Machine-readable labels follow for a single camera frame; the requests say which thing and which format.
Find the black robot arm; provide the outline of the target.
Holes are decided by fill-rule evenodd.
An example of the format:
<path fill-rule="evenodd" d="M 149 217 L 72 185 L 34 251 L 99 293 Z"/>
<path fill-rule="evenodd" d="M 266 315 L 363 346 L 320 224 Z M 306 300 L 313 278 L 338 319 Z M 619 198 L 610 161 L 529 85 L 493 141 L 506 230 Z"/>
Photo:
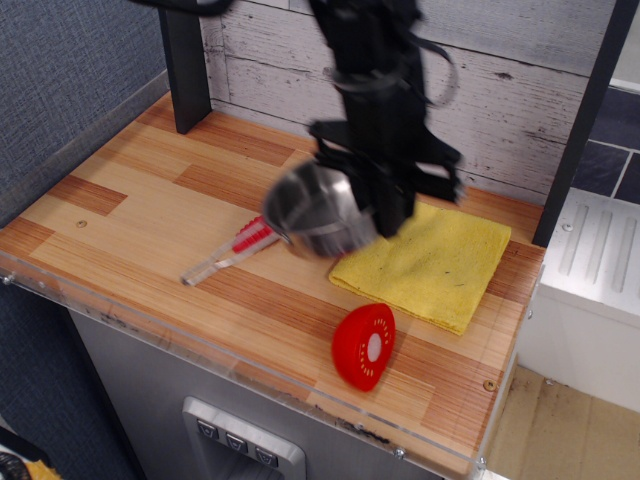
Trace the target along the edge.
<path fill-rule="evenodd" d="M 412 216 L 417 194 L 455 202 L 462 155 L 426 125 L 421 53 L 451 58 L 413 33 L 414 1 L 313 1 L 314 17 L 334 56 L 342 120 L 310 127 L 323 166 L 343 172 L 356 203 L 369 209 L 379 235 L 394 236 Z"/>

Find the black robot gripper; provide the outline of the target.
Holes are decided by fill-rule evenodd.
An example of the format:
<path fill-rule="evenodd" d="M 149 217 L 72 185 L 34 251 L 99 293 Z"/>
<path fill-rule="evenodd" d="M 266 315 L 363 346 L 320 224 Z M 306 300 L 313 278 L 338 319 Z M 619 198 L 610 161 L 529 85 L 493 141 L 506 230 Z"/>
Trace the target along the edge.
<path fill-rule="evenodd" d="M 461 154 L 426 126 L 431 101 L 420 74 L 335 76 L 345 118 L 318 120 L 309 132 L 326 164 L 349 179 L 359 211 L 374 213 L 391 238 L 413 215 L 415 192 L 456 202 Z"/>

